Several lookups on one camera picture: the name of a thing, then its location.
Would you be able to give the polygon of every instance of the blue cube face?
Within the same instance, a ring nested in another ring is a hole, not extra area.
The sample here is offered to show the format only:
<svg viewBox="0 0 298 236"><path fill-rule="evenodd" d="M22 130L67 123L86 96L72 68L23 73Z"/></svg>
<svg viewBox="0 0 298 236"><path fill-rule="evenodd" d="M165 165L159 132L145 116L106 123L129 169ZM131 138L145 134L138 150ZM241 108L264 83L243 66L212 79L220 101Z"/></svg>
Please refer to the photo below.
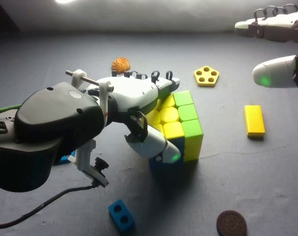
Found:
<svg viewBox="0 0 298 236"><path fill-rule="evenodd" d="M117 200L108 207L109 213L121 233L131 229L135 222L122 200Z"/></svg>

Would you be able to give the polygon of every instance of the backdrop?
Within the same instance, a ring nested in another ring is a hole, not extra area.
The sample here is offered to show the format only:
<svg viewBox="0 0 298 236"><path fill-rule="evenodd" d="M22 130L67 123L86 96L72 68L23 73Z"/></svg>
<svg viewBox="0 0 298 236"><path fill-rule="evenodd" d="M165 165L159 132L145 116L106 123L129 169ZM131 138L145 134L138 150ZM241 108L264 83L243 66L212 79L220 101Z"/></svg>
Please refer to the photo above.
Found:
<svg viewBox="0 0 298 236"><path fill-rule="evenodd" d="M298 0L0 0L21 31L224 31Z"/></svg>

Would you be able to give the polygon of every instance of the hole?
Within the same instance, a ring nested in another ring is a hole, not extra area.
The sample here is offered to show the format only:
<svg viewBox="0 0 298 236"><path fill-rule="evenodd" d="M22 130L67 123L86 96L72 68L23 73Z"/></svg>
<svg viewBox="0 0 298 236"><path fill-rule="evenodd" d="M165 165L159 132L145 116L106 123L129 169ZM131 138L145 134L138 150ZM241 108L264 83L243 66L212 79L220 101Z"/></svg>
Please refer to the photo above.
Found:
<svg viewBox="0 0 298 236"><path fill-rule="evenodd" d="M121 211L121 206L120 205L116 205L115 207L114 207L114 212L120 212Z"/></svg>
<svg viewBox="0 0 298 236"><path fill-rule="evenodd" d="M123 215L121 218L120 218L120 222L122 224L126 224L128 222L128 217L126 215Z"/></svg>

